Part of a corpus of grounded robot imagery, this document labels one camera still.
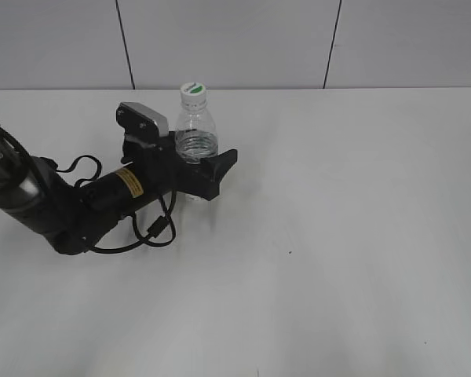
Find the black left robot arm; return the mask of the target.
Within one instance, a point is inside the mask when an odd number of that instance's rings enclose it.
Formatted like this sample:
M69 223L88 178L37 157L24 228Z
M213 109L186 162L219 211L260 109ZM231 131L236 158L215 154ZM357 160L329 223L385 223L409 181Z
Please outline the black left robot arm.
M56 162L31 156L0 126L0 209L64 255L170 245L157 237L166 229L177 235L177 195L216 198L238 152L190 164L177 153L173 131L160 132L154 123L123 128L122 167L103 175L97 162L92 177L70 185Z

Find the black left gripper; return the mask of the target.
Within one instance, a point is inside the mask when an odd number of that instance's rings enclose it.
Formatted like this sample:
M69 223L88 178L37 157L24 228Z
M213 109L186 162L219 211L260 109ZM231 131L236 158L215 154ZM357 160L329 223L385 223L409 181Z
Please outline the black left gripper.
M175 190L207 201L220 195L221 181L238 161L238 151L229 149L202 158L198 165L187 163L177 153L176 132L172 130L147 148L124 140L122 152L124 162L143 168L145 176L163 192Z

